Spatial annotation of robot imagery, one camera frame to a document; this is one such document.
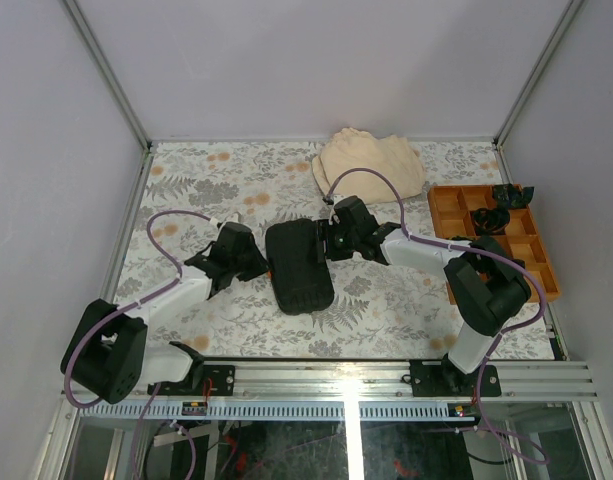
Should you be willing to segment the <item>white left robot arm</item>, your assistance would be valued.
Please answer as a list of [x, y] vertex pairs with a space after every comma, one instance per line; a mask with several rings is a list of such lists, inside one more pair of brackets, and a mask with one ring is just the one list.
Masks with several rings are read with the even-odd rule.
[[268, 271], [250, 228], [221, 225], [208, 252], [199, 252], [177, 266], [169, 282], [124, 306], [103, 299], [91, 302], [60, 364], [64, 390], [76, 382], [97, 396], [73, 403], [88, 408], [98, 401], [117, 404], [137, 387], [162, 393], [194, 394], [206, 381], [204, 357], [179, 340], [150, 346], [149, 329], [207, 301], [230, 287]]

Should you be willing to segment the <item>dark green tool case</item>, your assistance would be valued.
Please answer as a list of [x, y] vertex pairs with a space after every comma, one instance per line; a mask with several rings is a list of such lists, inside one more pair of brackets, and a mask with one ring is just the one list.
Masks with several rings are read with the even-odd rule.
[[271, 284], [287, 315], [327, 309], [335, 297], [327, 263], [315, 258], [315, 221], [305, 218], [272, 225], [265, 235]]

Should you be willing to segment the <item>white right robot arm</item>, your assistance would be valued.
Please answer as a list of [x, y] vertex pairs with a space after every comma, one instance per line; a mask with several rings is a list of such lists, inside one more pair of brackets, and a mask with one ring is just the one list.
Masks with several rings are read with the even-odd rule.
[[315, 222], [318, 261], [359, 254], [386, 266], [407, 267], [443, 279], [463, 320], [442, 369], [444, 387], [464, 394], [509, 319], [532, 295], [525, 269], [505, 255], [493, 238], [446, 240], [414, 235], [403, 223], [380, 224], [364, 202], [351, 196], [334, 205], [332, 216]]

